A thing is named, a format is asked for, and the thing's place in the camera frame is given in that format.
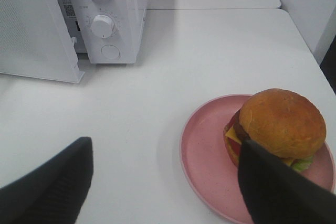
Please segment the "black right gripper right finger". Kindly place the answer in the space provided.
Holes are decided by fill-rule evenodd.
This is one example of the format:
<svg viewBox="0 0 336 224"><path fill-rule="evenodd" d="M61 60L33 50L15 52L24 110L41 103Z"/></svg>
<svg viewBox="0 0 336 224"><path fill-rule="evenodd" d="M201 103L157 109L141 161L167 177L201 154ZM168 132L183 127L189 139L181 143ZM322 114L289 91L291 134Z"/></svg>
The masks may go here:
<svg viewBox="0 0 336 224"><path fill-rule="evenodd" d="M242 144L238 184L254 223L335 223L335 194L253 140Z"/></svg>

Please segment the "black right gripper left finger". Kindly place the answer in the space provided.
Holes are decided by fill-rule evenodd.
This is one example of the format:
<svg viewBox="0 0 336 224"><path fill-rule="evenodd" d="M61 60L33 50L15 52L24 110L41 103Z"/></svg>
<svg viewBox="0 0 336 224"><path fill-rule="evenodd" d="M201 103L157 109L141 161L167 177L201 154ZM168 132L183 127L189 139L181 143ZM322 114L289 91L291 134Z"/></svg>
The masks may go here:
<svg viewBox="0 0 336 224"><path fill-rule="evenodd" d="M80 137L1 188L1 223L75 223L92 176L92 139Z"/></svg>

